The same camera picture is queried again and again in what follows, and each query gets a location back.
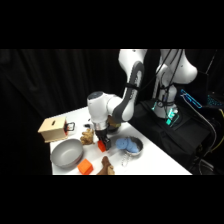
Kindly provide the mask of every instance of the cable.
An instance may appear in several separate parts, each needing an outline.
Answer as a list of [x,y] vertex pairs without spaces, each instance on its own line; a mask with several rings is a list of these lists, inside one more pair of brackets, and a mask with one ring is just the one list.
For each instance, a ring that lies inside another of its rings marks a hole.
[[171,83],[173,82],[173,79],[174,79],[174,77],[175,77],[175,75],[176,75],[177,68],[178,68],[178,66],[179,66],[179,64],[180,64],[180,60],[181,60],[183,51],[184,51],[184,50],[182,49],[182,50],[181,50],[181,53],[180,53],[180,57],[179,57],[179,59],[178,59],[177,66],[176,66],[176,68],[175,68],[175,71],[174,71],[174,73],[173,73],[172,79],[170,80],[170,83],[169,83],[169,87],[168,87],[168,89],[167,89],[166,103],[165,103],[165,106],[164,106],[164,110],[165,110],[166,116],[167,116],[167,102],[168,102],[168,99],[169,99],[169,91],[170,91]]
[[210,65],[208,66],[208,69],[207,69],[207,71],[206,71],[206,74],[208,74],[208,72],[209,72],[209,70],[210,70],[210,68],[211,68],[211,66],[212,66],[212,64],[213,64],[213,61],[214,61],[214,59],[215,59],[215,56],[216,56],[217,52],[218,52],[218,49],[216,49],[216,51],[215,51],[215,54],[214,54],[214,56],[213,56],[213,58],[212,58],[212,61],[211,61]]
[[[185,95],[186,95],[186,94],[181,95],[181,96],[183,97],[185,103],[188,104],[188,106],[190,106],[191,109],[194,110],[194,112],[197,113],[197,114],[199,115],[199,117],[202,118],[202,119],[203,119],[203,120],[204,120],[204,121],[211,127],[211,129],[213,130],[213,132],[214,132],[214,134],[215,134],[214,141],[213,141],[212,145],[209,147],[209,149],[207,150],[207,152],[205,153],[205,155],[203,156],[203,158],[204,158],[204,157],[207,156],[208,153],[211,152],[211,149],[212,149],[213,146],[215,145],[215,142],[216,142],[216,139],[217,139],[217,134],[216,134],[216,131],[215,131],[214,127],[212,126],[212,124],[210,124],[209,121],[208,121],[202,114],[200,114],[198,111],[196,111],[196,110],[191,106],[191,104],[187,102],[187,100],[186,100],[185,97],[184,97]],[[202,162],[202,158],[200,159],[200,162],[199,162],[199,171],[200,171],[200,174],[203,175],[202,172],[201,172],[201,162]]]
[[169,55],[170,55],[170,53],[171,53],[172,50],[173,50],[173,49],[170,49],[170,51],[168,52],[166,58],[164,59],[162,65],[160,66],[160,68],[159,68],[158,72],[155,74],[155,76],[149,81],[149,83],[148,83],[145,87],[143,87],[143,88],[140,90],[140,92],[142,92],[143,90],[145,90],[145,89],[146,89],[146,88],[153,82],[153,80],[156,78],[156,76],[159,74],[161,68],[162,68],[163,65],[165,64],[166,59],[169,57]]
[[[224,118],[224,112],[223,112],[223,110],[220,109],[220,111],[221,111],[222,116]],[[221,142],[214,149],[212,149],[212,152],[214,152],[217,148],[219,148],[219,146],[223,143],[223,141],[224,141],[224,136],[223,136]]]

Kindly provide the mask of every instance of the gray bowl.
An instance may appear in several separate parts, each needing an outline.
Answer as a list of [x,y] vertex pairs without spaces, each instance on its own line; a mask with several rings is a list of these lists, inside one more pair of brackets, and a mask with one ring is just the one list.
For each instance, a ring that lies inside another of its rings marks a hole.
[[83,153],[82,143],[76,139],[69,139],[54,149],[51,162],[62,169],[71,168],[81,160]]

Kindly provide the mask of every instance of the black cable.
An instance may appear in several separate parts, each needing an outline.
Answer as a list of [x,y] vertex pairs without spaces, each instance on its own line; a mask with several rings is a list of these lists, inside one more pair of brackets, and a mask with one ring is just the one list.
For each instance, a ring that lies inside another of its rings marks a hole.
[[[176,54],[175,54],[175,56],[174,56],[174,58],[173,58],[173,60],[171,61],[170,64],[172,64],[173,61],[176,59],[179,50],[180,50],[180,49],[177,50],[177,52],[176,52]],[[167,118],[167,119],[169,118],[169,116],[168,116],[168,114],[167,114],[167,101],[168,101],[168,97],[169,97],[169,94],[168,94],[167,99],[166,99],[166,104],[163,105],[163,108],[164,108],[164,111],[165,111],[165,114],[166,114],[166,118]]]
[[181,50],[181,53],[180,53],[180,57],[179,57],[179,59],[178,59],[178,63],[177,63],[176,69],[175,69],[175,71],[174,71],[174,73],[173,73],[172,79],[170,80],[169,87],[168,87],[168,89],[167,89],[166,103],[165,103],[165,106],[164,106],[164,110],[165,110],[165,112],[166,112],[166,115],[167,115],[167,102],[168,102],[168,98],[169,98],[169,91],[170,91],[171,83],[173,82],[173,79],[174,79],[174,77],[175,77],[175,75],[176,75],[177,68],[178,68],[178,66],[179,66],[179,64],[180,64],[180,60],[181,60],[181,57],[182,57],[183,52],[184,52],[184,50],[182,49],[182,50]]
[[146,89],[146,88],[153,82],[153,80],[156,78],[156,76],[159,74],[161,68],[162,68],[163,65],[165,64],[166,59],[169,57],[169,55],[170,55],[170,53],[171,53],[172,50],[173,50],[173,49],[170,49],[170,51],[168,52],[166,58],[164,59],[162,65],[160,66],[160,68],[159,68],[158,72],[155,74],[155,76],[149,81],[149,83],[148,83],[145,87],[143,87],[143,88],[140,90],[140,92],[142,92],[143,90],[145,90],[145,89]]

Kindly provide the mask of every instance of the white table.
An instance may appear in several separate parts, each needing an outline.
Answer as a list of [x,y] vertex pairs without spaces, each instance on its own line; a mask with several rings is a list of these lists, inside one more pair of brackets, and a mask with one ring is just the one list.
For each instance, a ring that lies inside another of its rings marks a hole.
[[[75,130],[69,133],[69,139],[78,139],[82,136],[82,132],[86,131],[84,124],[90,124],[90,115],[88,108],[83,108],[57,117],[66,116],[67,122],[75,122]],[[129,162],[128,166],[124,168],[121,165],[125,152],[118,150],[115,142],[118,138],[133,136],[139,138],[143,144],[144,149],[141,155],[134,157]],[[84,146],[84,155],[82,160],[88,159],[94,167],[91,175],[96,175],[103,168],[101,161],[104,156],[107,156],[114,166],[116,175],[191,175],[187,170],[180,166],[176,161],[169,157],[165,152],[138,132],[129,123],[122,124],[118,133],[108,135],[112,142],[112,148],[108,152],[102,153],[98,149],[97,137],[94,136],[95,145]],[[55,147],[62,141],[52,142],[51,153]],[[52,164],[53,175],[81,175],[77,167],[63,170]]]

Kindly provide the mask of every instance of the wooden box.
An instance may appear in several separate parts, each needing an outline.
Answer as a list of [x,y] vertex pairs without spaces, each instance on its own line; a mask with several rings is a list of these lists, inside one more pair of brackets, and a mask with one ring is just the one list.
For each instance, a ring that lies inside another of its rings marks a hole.
[[64,140],[68,138],[66,125],[66,117],[49,118],[43,122],[38,133],[43,136],[45,143]]

